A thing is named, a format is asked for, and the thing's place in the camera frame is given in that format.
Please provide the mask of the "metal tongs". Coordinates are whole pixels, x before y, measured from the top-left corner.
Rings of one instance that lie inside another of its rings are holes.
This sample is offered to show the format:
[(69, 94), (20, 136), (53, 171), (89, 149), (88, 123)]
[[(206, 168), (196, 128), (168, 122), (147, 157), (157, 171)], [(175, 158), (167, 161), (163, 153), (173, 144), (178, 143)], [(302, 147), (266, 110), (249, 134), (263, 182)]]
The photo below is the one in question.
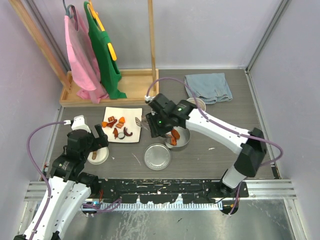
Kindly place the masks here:
[[(141, 118), (135, 117), (135, 123), (138, 127), (143, 128), (149, 132), (151, 131), (148, 121), (144, 116), (142, 116)], [(169, 140), (171, 138), (171, 135), (166, 133), (165, 135), (161, 135), (160, 138)]]

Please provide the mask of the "orange fried chicken piece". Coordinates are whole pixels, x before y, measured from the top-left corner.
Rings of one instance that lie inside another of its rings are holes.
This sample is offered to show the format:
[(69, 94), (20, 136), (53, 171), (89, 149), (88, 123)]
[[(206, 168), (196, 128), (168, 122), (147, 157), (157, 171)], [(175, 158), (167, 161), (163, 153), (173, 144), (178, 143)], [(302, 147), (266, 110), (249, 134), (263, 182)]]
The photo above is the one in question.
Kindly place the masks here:
[(176, 139), (175, 137), (172, 137), (172, 138), (170, 139), (170, 144), (171, 144), (172, 146), (176, 146), (176, 145), (177, 145), (177, 139)]

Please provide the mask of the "round metal tin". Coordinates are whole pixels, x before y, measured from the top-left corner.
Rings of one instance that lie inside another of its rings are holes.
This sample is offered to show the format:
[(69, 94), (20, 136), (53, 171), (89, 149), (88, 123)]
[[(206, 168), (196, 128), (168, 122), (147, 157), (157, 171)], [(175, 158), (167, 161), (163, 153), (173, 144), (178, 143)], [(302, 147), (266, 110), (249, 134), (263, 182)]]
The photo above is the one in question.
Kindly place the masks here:
[(167, 138), (164, 141), (164, 144), (167, 148), (169, 148), (171, 151), (182, 151), (187, 147), (189, 144), (191, 134), (188, 129), (185, 129), (183, 127), (177, 126), (174, 127), (173, 130), (177, 131), (180, 135), (180, 138), (176, 140), (176, 145), (171, 145), (171, 139)]

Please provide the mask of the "white cylindrical container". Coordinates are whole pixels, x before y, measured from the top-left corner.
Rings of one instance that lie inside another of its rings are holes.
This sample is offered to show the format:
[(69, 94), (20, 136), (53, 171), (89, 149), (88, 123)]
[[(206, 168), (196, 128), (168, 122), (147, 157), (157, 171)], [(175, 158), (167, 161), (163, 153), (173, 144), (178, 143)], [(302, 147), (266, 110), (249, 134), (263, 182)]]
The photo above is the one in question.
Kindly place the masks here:
[(206, 104), (203, 100), (201, 100), (200, 98), (193, 98), (193, 97), (190, 97), (187, 99), (188, 102), (196, 105), (196, 103), (199, 105), (199, 107), (205, 112), (206, 111)]

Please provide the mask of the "blue cloth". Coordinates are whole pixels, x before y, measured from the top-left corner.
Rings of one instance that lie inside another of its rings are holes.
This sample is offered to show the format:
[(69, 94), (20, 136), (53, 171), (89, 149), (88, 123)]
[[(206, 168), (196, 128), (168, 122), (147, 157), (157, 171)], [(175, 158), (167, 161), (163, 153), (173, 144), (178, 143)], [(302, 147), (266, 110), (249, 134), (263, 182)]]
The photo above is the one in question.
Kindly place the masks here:
[(224, 73), (190, 74), (184, 77), (184, 83), (206, 105), (229, 102), (233, 99)]

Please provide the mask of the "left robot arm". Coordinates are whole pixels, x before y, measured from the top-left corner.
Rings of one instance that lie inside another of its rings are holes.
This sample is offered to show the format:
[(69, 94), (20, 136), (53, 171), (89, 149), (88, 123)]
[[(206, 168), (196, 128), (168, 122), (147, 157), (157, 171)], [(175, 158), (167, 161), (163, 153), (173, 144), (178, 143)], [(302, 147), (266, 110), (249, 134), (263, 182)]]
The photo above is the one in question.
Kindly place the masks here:
[(83, 169), (86, 161), (98, 165), (107, 160), (108, 136), (97, 124), (95, 137), (83, 115), (62, 124), (71, 127), (67, 144), (52, 163), (49, 178), (44, 179), (47, 190), (39, 209), (24, 233), (14, 237), (16, 240), (62, 240), (85, 200), (100, 193), (98, 177)]

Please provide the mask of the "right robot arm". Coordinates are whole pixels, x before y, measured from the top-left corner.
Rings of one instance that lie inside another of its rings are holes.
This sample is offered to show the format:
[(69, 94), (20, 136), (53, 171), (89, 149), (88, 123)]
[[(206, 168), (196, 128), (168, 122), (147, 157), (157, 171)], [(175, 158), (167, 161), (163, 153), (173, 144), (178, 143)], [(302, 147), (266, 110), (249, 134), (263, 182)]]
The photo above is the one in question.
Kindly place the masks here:
[(245, 178), (253, 178), (267, 153), (263, 132), (230, 125), (202, 111), (194, 103), (181, 100), (175, 104), (163, 94), (145, 96), (151, 107), (146, 115), (151, 137), (163, 137), (175, 127), (203, 134), (230, 149), (237, 155), (234, 164), (223, 174), (219, 191), (231, 197)]

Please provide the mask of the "small orange carrot piece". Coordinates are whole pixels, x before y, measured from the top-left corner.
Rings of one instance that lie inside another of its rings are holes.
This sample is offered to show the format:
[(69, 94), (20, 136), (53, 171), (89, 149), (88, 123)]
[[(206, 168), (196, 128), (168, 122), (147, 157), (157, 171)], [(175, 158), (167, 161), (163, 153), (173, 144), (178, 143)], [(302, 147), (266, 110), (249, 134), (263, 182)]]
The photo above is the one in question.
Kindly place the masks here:
[(102, 122), (102, 127), (105, 128), (107, 126), (107, 124), (108, 124), (107, 122), (103, 121)]

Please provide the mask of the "striped bacon roll piece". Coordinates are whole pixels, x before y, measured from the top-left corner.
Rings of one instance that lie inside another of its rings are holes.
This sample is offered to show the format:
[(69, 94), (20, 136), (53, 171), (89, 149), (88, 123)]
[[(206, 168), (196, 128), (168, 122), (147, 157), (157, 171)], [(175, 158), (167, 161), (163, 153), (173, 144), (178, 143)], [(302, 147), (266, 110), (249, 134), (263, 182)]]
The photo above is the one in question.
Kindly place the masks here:
[(111, 124), (111, 123), (113, 123), (113, 124), (114, 124), (114, 123), (116, 123), (117, 121), (118, 121), (118, 120), (117, 120), (117, 119), (115, 119), (115, 117), (114, 117), (114, 116), (111, 116), (111, 117), (109, 117), (109, 118), (108, 118), (108, 123), (109, 123), (109, 124)]

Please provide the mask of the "brown dried meat strip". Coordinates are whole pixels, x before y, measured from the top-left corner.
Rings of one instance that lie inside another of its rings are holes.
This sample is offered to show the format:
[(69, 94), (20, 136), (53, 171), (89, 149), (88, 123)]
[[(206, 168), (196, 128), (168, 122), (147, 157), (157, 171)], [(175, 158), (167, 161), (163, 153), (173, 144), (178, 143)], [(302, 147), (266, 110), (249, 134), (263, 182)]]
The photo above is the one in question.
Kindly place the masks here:
[(114, 138), (117, 139), (117, 138), (118, 138), (118, 135), (119, 135), (119, 132), (118, 132), (118, 129), (117, 129), (116, 127), (114, 128), (114, 130), (113, 130), (112, 133), (113, 133), (113, 135), (114, 135)]

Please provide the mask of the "brown fried piece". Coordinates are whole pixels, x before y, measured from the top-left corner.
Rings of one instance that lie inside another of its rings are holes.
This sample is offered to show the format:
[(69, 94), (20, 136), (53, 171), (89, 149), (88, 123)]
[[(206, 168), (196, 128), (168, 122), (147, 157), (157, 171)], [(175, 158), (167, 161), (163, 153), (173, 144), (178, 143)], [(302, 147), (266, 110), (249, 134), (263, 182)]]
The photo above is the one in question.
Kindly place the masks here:
[(175, 138), (176, 140), (179, 140), (180, 137), (181, 137), (180, 134), (179, 134), (179, 132), (178, 132), (176, 129), (171, 130), (171, 135), (172, 135), (172, 137)]

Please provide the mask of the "white rice roll piece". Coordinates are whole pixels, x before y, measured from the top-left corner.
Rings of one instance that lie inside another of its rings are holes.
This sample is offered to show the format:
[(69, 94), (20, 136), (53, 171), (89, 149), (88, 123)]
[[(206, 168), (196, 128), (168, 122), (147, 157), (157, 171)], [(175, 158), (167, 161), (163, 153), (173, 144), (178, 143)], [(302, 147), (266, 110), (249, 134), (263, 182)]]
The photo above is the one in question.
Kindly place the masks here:
[(126, 137), (126, 135), (123, 132), (120, 132), (118, 134), (118, 139), (120, 139), (120, 140), (124, 139), (125, 137)]

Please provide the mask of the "white square plate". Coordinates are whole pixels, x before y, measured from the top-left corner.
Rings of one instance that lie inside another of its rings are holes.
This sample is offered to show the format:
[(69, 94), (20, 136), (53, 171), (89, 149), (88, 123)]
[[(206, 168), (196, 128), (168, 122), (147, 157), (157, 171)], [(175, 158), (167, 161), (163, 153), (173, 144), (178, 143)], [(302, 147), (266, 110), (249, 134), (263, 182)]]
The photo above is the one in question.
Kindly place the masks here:
[[(106, 127), (102, 127), (103, 132), (108, 136), (110, 143), (138, 143), (140, 141), (141, 127), (136, 125), (135, 117), (141, 119), (143, 115), (142, 108), (119, 108), (119, 107), (106, 107), (104, 111), (104, 117), (102, 122), (107, 122)], [(108, 123), (108, 118), (114, 116), (117, 119), (116, 123)], [(116, 124), (119, 123), (121, 117), (125, 118), (124, 126), (117, 128)], [(117, 128), (118, 133), (124, 132), (124, 127), (131, 133), (132, 136), (125, 137), (124, 139), (115, 139), (113, 130)]]

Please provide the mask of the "orange striped sushi piece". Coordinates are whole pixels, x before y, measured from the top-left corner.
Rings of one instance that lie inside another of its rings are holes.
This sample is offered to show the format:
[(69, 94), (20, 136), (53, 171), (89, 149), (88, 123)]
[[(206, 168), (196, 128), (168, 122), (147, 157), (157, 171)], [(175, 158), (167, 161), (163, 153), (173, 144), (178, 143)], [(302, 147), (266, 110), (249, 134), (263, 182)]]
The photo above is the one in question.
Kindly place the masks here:
[(124, 122), (118, 122), (115, 126), (118, 128), (118, 129), (121, 129), (123, 126), (124, 126)]

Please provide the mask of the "purple octopus tentacle toy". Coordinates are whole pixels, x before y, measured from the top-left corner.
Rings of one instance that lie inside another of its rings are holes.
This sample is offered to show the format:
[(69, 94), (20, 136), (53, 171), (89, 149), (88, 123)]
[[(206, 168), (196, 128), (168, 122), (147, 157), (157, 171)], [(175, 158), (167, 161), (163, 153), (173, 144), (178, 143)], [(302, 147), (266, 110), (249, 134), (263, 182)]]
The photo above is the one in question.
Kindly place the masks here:
[(131, 137), (133, 135), (133, 133), (129, 132), (126, 127), (123, 128), (123, 133), (126, 137)]

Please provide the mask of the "orange triangular food piece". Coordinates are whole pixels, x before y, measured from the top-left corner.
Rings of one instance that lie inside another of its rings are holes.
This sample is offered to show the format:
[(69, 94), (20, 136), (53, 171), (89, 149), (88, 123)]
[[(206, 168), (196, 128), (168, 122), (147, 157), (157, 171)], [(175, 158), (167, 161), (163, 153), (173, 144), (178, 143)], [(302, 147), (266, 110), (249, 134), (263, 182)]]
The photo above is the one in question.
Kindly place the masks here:
[(124, 122), (125, 122), (125, 118), (124, 118), (124, 117), (121, 117), (118, 121), (119, 121), (120, 123), (124, 123)]

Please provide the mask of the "round metal tin lid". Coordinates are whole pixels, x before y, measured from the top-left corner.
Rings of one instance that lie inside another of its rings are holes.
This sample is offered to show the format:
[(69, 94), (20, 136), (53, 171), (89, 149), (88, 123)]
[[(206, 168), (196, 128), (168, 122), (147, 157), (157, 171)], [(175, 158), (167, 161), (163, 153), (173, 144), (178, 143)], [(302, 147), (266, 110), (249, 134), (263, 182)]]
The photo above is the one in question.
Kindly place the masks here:
[(161, 171), (169, 166), (172, 155), (163, 144), (155, 143), (148, 146), (143, 153), (145, 165), (153, 171)]

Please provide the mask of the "wooden clothes rack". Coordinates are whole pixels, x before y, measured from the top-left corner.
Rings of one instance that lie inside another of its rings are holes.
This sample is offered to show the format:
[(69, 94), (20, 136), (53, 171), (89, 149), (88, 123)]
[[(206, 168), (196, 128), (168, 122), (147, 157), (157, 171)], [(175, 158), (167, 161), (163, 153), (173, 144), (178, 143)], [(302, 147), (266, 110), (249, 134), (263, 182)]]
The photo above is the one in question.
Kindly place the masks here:
[(63, 107), (111, 107), (111, 106), (141, 106), (144, 104), (144, 95), (151, 87), (149, 95), (154, 97), (159, 93), (159, 83), (155, 82), (159, 78), (159, 70), (156, 68), (156, 51), (154, 36), (154, 17), (153, 2), (149, 0), (148, 21), (149, 37), (151, 50), (151, 68), (146, 69), (122, 69), (122, 79), (119, 83), (119, 89), (127, 94), (127, 98), (120, 99), (102, 99), (99, 104), (94, 104), (90, 100), (82, 99), (76, 92), (79, 87), (74, 83), (71, 71), (62, 69), (62, 66), (56, 58), (52, 48), (48, 45), (48, 37), (44, 37), (41, 30), (25, 8), (20, 0), (10, 0), (10, 5), (20, 18), (25, 28), (33, 40), (38, 45), (42, 54), (46, 58), (50, 67), (63, 85), (59, 103)]

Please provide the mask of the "green apron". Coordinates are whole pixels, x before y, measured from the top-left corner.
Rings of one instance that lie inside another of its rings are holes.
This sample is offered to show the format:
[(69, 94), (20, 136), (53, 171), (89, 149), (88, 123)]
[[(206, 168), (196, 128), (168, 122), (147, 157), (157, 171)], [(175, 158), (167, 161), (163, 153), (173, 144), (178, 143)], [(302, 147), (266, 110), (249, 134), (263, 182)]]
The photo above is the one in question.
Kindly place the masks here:
[(122, 75), (116, 61), (112, 60), (107, 46), (107, 43), (111, 43), (110, 37), (106, 30), (100, 30), (96, 20), (91, 14), (89, 6), (89, 1), (83, 3), (89, 27), (88, 36), (91, 40), (91, 45), (97, 59), (101, 84), (108, 93), (110, 99), (126, 99), (127, 95), (118, 89), (118, 83), (122, 79)]

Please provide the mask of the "pink apron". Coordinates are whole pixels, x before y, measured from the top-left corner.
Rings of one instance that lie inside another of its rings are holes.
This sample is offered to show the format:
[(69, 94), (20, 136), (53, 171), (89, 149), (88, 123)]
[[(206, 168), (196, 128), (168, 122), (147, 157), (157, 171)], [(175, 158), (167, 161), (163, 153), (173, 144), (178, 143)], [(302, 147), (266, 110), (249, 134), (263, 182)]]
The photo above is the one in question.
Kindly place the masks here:
[(78, 30), (75, 29), (74, 20), (64, 16), (65, 43), (72, 79), (79, 87), (77, 96), (98, 104), (109, 95), (101, 84), (100, 70), (88, 35), (88, 27), (77, 9), (76, 14)]

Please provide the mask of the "yellow hanger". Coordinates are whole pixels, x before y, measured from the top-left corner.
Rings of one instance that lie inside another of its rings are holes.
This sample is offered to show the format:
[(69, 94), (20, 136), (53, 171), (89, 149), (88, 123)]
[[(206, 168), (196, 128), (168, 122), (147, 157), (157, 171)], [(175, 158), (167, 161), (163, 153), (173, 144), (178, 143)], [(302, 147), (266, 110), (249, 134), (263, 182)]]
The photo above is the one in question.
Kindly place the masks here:
[[(101, 31), (105, 31), (105, 28), (104, 28), (104, 26), (103, 26), (103, 24), (102, 24), (102, 22), (101, 22), (101, 20), (99, 18), (99, 15), (98, 15), (98, 13), (95, 11), (95, 9), (93, 7), (92, 0), (89, 0), (89, 9), (90, 9), (92, 17), (96, 20), (96, 23), (97, 23), (99, 29)], [(107, 47), (108, 47), (108, 50), (110, 52), (112, 60), (116, 61), (117, 60), (117, 55), (116, 55), (116, 52), (114, 50), (114, 47), (113, 47), (112, 43), (111, 42), (107, 43)]]

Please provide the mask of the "grey hanger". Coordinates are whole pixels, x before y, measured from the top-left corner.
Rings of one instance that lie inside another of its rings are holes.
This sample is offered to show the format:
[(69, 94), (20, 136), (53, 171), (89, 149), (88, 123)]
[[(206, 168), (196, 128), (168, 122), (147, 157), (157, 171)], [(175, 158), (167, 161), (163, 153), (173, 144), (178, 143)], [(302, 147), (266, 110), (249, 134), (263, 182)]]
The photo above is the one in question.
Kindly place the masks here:
[(74, 21), (74, 28), (76, 31), (79, 30), (79, 24), (78, 24), (78, 17), (77, 17), (77, 11), (74, 5), (66, 5), (66, 1), (62, 0), (62, 4), (65, 10), (65, 15), (68, 16), (70, 20)]

